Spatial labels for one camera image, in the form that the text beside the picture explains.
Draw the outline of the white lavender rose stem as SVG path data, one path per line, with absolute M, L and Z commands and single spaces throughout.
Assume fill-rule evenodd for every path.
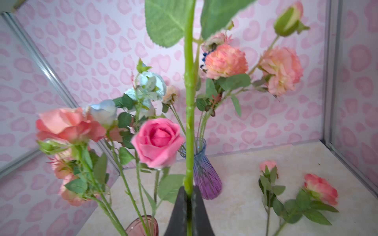
M 97 121 L 105 129 L 109 129 L 117 118 L 117 107 L 113 100 L 104 100 L 86 108 L 87 117 Z

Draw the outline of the large pink peony stem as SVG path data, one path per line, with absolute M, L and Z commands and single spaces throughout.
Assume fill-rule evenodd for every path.
M 105 137 L 106 129 L 82 108 L 58 108 L 39 114 L 37 143 L 49 155 L 57 179 L 62 180 L 59 195 L 72 206 L 97 202 L 119 235 L 125 236 L 111 206 L 107 172 L 108 158 L 90 148 L 90 142 Z

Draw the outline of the dark blue rose stem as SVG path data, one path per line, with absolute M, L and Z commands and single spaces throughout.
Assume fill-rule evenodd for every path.
M 205 67 L 206 57 L 208 56 L 208 53 L 203 53 L 202 55 L 203 55 L 203 57 L 202 57 L 202 63 L 200 65 L 200 69 L 203 70 L 203 68 Z

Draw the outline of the salmon pink rose stem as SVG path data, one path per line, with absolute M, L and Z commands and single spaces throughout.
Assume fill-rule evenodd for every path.
M 191 197 L 194 191 L 195 93 L 199 56 L 194 55 L 194 19 L 196 1 L 145 1 L 145 23 L 150 39 L 158 46 L 170 48 L 184 41 L 186 88 L 186 175 L 183 187 L 188 200 L 187 235 L 191 230 Z

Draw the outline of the peach carnation flower stem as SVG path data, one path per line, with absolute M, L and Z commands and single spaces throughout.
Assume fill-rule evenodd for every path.
M 165 95 L 162 97 L 162 112 L 167 113 L 168 110 L 171 110 L 176 120 L 178 121 L 183 134 L 186 135 L 186 129 L 174 106 L 177 99 L 178 99 L 178 90 L 174 86 L 168 86 L 166 88 Z

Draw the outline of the magenta rose flower stem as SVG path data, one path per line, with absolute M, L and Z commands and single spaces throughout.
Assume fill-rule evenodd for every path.
M 180 125 L 167 118 L 157 118 L 144 122 L 131 144 L 138 163 L 161 171 L 176 162 L 177 151 L 184 141 Z

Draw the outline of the left aluminium frame profile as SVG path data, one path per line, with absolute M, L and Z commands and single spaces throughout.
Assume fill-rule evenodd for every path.
M 16 16 L 1 13 L 1 178 L 42 152 L 38 114 L 78 104 L 58 79 Z

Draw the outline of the red pink rose stem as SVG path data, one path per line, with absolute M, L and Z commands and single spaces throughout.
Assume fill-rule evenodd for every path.
M 274 235 L 278 236 L 286 225 L 296 224 L 303 217 L 319 225 L 331 226 L 332 223 L 323 214 L 324 211 L 338 213 L 337 190 L 324 178 L 315 174 L 306 174 L 303 187 L 294 199 L 285 202 L 275 198 L 270 204 L 280 222 Z

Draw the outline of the red glass vase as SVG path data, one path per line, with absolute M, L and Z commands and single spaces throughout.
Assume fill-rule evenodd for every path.
M 158 229 L 158 222 L 157 220 L 152 217 L 151 215 L 147 215 L 147 222 L 145 223 L 146 226 L 151 230 L 152 236 L 159 236 L 159 229 Z M 137 218 L 134 220 L 127 228 L 126 233 L 128 236 L 146 236 L 147 233 L 143 227 L 143 222 Z

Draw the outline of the pink carnation flower stem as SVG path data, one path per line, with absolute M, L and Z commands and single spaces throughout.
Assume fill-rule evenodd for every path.
M 220 45 L 229 44 L 232 42 L 232 35 L 227 35 L 225 32 L 218 32 L 209 37 L 201 45 L 201 49 L 204 53 L 210 53 Z

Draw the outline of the purple blue glass vase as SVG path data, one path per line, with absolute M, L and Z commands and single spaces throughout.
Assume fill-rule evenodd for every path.
M 206 156 L 207 143 L 203 138 L 195 138 L 194 180 L 203 199 L 212 200 L 222 191 L 222 181 Z

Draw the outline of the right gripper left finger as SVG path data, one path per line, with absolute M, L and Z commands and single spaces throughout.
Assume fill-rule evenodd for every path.
M 186 236 L 188 222 L 188 200 L 185 188 L 181 186 L 164 236 Z

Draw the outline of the coral pink rose stem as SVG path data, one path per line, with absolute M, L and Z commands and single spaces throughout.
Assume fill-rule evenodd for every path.
M 206 90 L 209 95 L 200 94 L 196 98 L 198 110 L 202 111 L 197 135 L 204 137 L 206 125 L 216 115 L 220 105 L 231 99 L 235 111 L 241 116 L 241 105 L 238 94 L 252 87 L 259 92 L 267 92 L 278 98 L 289 91 L 295 91 L 300 83 L 304 69 L 295 50 L 277 46 L 280 38 L 289 37 L 308 31 L 310 27 L 302 22 L 304 8 L 301 1 L 291 4 L 274 21 L 275 38 L 267 50 L 259 57 L 253 68 L 249 68 L 246 54 L 231 44 L 223 44 L 208 53 L 203 72 L 206 76 Z M 214 32 L 227 32 L 233 28 L 233 22 Z M 207 38 L 200 40 L 200 46 Z

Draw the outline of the small pink rosebud stem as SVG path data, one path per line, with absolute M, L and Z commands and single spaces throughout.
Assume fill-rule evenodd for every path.
M 262 203 L 267 213 L 265 235 L 269 235 L 271 209 L 277 216 L 281 216 L 284 211 L 283 204 L 277 199 L 285 191 L 285 186 L 276 185 L 278 177 L 278 166 L 276 161 L 268 160 L 259 165 L 260 177 L 258 180 L 259 187 L 262 191 Z

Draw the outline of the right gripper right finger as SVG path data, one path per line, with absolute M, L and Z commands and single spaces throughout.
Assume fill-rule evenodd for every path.
M 191 197 L 191 210 L 192 236 L 214 236 L 201 191 L 198 186 L 194 186 L 194 191 Z

